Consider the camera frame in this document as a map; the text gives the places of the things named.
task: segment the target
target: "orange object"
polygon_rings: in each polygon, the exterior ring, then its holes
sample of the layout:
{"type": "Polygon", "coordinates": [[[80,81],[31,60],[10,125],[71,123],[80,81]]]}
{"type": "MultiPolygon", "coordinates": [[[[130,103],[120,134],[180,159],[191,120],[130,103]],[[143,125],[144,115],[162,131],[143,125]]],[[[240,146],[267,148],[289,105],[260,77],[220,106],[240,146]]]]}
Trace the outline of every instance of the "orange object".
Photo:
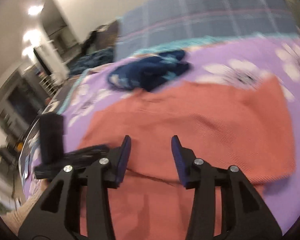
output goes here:
{"type": "MultiPolygon", "coordinates": [[[[291,120],[275,77],[256,90],[185,82],[158,94],[136,91],[96,112],[79,148],[118,147],[125,135],[132,139],[130,171],[119,189],[109,190],[118,240],[185,238],[194,191],[178,183],[174,135],[212,166],[239,166],[260,192],[262,184],[295,169],[291,120]]],[[[86,235],[82,199],[81,234],[86,235]]],[[[218,197],[216,203],[218,233],[218,197]]]]}

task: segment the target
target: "purple bedsheet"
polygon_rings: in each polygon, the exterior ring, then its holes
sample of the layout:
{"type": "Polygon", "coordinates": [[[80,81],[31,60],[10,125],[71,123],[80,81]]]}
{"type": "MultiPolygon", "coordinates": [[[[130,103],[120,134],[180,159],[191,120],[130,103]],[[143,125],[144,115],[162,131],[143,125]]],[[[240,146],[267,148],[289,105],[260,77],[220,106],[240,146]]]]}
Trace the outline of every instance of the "purple bedsheet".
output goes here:
{"type": "MultiPolygon", "coordinates": [[[[136,59],[121,60],[82,80],[72,95],[71,104],[63,113],[65,152],[78,147],[94,112],[129,96],[128,92],[113,90],[106,77],[114,68],[133,60],[136,59]]],[[[285,233],[300,215],[300,39],[238,40],[194,49],[188,52],[185,60],[192,63],[193,68],[155,92],[178,86],[184,80],[229,84],[245,89],[255,87],[271,73],[280,79],[293,122],[296,171],[288,178],[267,183],[263,197],[285,233]]],[[[39,162],[40,157],[34,158],[32,167],[39,162]]],[[[30,187],[33,188],[34,185],[31,185],[31,179],[28,179],[24,187],[27,196],[30,187]]]]}

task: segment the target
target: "teal trim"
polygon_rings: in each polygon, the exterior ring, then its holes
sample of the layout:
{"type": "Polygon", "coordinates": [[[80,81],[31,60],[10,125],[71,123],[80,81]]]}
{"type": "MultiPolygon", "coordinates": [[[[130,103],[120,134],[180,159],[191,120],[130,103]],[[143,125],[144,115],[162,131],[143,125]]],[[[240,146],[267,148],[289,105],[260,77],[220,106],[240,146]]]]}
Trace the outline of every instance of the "teal trim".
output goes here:
{"type": "Polygon", "coordinates": [[[60,107],[60,109],[58,110],[57,114],[63,114],[63,112],[68,108],[68,106],[70,104],[70,101],[71,101],[71,95],[72,95],[72,93],[80,85],[80,83],[82,82],[82,80],[87,76],[88,72],[91,69],[92,68],[88,68],[88,69],[86,69],[85,71],[82,72],[81,76],[78,78],[78,80],[71,87],[69,93],[66,96],[66,99],[63,101],[63,104],[60,107]]]}
{"type": "Polygon", "coordinates": [[[202,45],[210,45],[217,42],[223,42],[223,41],[233,41],[233,40],[240,40],[240,39],[247,39],[247,38],[253,38],[253,37],[271,37],[271,38],[299,38],[300,36],[298,34],[278,34],[273,33],[269,35],[264,35],[262,33],[254,33],[252,35],[248,36],[241,36],[241,37],[211,37],[211,36],[205,36],[203,38],[192,38],[192,39],[185,39],[185,40],[179,40],[179,41],[172,41],[169,43],[160,44],[157,46],[153,46],[150,48],[145,49],[139,49],[135,53],[133,53],[130,57],[135,57],[140,54],[150,54],[150,53],[161,53],[161,52],[168,52],[173,50],[179,50],[184,49],[190,46],[202,46],[202,45]]]}

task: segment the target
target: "dark blue cloth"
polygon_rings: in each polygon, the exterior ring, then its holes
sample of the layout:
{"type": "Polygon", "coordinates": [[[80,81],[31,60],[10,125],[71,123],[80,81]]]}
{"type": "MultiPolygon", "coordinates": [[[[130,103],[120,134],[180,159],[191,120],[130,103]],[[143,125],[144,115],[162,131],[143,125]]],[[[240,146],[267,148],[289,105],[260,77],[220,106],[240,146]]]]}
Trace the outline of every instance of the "dark blue cloth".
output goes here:
{"type": "Polygon", "coordinates": [[[103,64],[113,62],[114,52],[113,48],[98,50],[92,54],[80,57],[76,62],[69,66],[69,77],[82,74],[88,68],[94,68],[103,64]]]}
{"type": "Polygon", "coordinates": [[[143,88],[151,91],[189,69],[188,62],[181,62],[184,56],[185,51],[176,50],[131,62],[112,71],[108,82],[119,89],[143,88]]]}

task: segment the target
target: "silver screw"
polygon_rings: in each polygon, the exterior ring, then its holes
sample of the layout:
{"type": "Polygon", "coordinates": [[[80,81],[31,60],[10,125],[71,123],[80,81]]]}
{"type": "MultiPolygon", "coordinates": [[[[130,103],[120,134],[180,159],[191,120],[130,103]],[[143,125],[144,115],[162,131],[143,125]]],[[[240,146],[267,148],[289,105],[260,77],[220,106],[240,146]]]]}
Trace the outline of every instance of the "silver screw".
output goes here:
{"type": "Polygon", "coordinates": [[[72,169],[73,169],[73,167],[71,165],[64,166],[64,168],[63,168],[63,170],[65,172],[70,172],[70,171],[72,171],[72,169]]]}
{"type": "Polygon", "coordinates": [[[202,165],[204,163],[204,160],[200,159],[200,158],[197,158],[194,160],[194,164],[196,165],[202,165]]]}
{"type": "Polygon", "coordinates": [[[99,160],[99,163],[102,164],[102,165],[106,165],[109,163],[109,159],[108,158],[101,158],[99,160]]]}
{"type": "Polygon", "coordinates": [[[230,171],[232,171],[232,172],[238,172],[238,171],[239,171],[239,168],[238,168],[237,166],[235,166],[235,165],[232,165],[232,166],[230,167],[230,171]]]}

